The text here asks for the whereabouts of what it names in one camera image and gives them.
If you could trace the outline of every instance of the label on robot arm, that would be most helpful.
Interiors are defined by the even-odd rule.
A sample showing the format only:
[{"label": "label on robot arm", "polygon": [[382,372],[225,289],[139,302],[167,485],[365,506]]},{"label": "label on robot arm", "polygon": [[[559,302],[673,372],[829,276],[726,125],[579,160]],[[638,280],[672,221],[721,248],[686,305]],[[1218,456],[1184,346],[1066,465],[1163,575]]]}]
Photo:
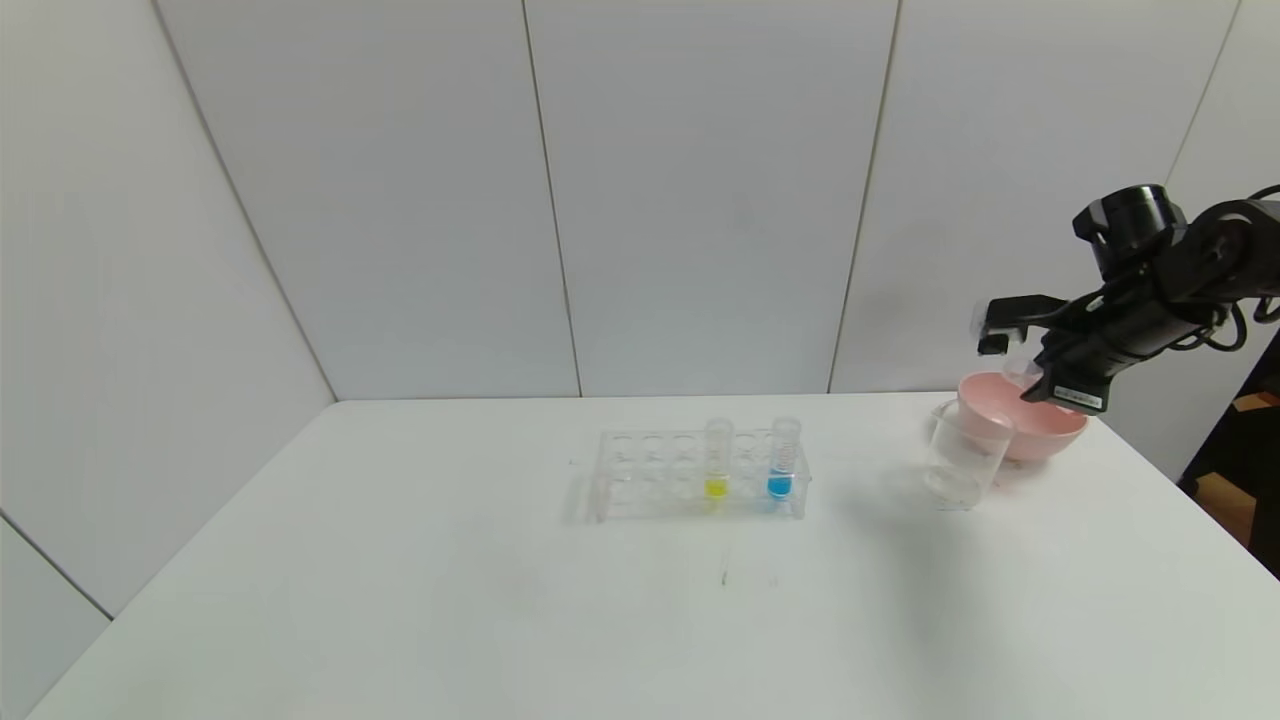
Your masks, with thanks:
[{"label": "label on robot arm", "polygon": [[1062,400],[1070,400],[1071,402],[1076,402],[1079,405],[1088,405],[1094,410],[1102,410],[1101,397],[1080,392],[1078,389],[1071,389],[1069,387],[1053,386],[1053,397],[1061,397]]}]

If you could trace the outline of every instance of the white wall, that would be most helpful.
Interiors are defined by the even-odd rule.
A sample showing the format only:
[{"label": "white wall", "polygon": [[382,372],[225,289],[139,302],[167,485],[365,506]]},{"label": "white wall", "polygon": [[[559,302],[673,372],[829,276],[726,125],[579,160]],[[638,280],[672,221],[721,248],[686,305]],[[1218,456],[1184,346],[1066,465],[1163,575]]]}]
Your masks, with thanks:
[{"label": "white wall", "polygon": [[582,392],[826,392],[895,0],[538,0]]},{"label": "white wall", "polygon": [[332,396],[151,5],[3,12],[4,507],[116,612]]},{"label": "white wall", "polygon": [[[1280,4],[1245,0],[1231,24],[1204,101],[1169,179],[1188,218],[1280,182]],[[1253,301],[1242,304],[1245,315]],[[1162,473],[1176,479],[1235,397],[1275,334],[1251,322],[1234,354],[1166,352],[1116,378],[1105,419]],[[1231,328],[1221,331],[1231,337]]]},{"label": "white wall", "polygon": [[1071,218],[1165,179],[1234,6],[904,3],[832,389],[954,388],[979,302],[1101,284]]},{"label": "white wall", "polygon": [[576,396],[520,0],[161,0],[339,398]]},{"label": "white wall", "polygon": [[6,720],[26,717],[106,624],[0,520],[0,714]]}]

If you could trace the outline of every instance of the clear plastic cup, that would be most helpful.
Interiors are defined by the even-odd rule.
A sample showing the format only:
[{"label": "clear plastic cup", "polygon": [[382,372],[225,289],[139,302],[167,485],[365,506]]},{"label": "clear plastic cup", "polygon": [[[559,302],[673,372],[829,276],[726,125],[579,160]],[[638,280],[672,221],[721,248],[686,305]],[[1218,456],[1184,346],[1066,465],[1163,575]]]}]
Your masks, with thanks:
[{"label": "clear plastic cup", "polygon": [[1005,360],[1005,365],[1000,372],[1005,375],[1006,380],[1023,389],[1032,387],[1044,377],[1044,370],[1036,364],[1036,360],[1027,356],[1015,356]]},{"label": "clear plastic cup", "polygon": [[937,425],[929,442],[924,486],[943,507],[968,510],[991,488],[1016,432],[998,413],[965,413],[955,400],[933,413]]}]

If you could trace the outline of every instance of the test tube with blue liquid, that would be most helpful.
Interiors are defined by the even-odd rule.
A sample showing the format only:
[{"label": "test tube with blue liquid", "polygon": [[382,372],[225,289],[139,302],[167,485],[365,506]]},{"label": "test tube with blue liquid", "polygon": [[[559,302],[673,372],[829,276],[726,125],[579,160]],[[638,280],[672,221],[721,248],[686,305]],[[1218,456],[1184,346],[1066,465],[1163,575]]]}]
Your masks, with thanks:
[{"label": "test tube with blue liquid", "polygon": [[769,456],[769,495],[783,498],[791,495],[796,477],[796,456],[800,454],[800,420],[778,418],[773,420],[773,451]]}]

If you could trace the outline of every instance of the test tube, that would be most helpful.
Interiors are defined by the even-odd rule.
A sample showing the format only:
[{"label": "test tube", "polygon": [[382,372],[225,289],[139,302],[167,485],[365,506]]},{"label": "test tube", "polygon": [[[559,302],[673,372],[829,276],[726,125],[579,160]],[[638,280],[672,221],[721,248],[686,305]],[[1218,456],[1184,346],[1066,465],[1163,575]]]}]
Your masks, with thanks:
[{"label": "test tube", "polygon": [[773,497],[791,495],[791,482],[796,477],[796,455],[800,454],[800,420],[778,418],[773,420],[773,454],[769,459],[767,488]]},{"label": "test tube", "polygon": [[730,457],[733,452],[733,423],[716,418],[707,423],[707,497],[728,495]]}]

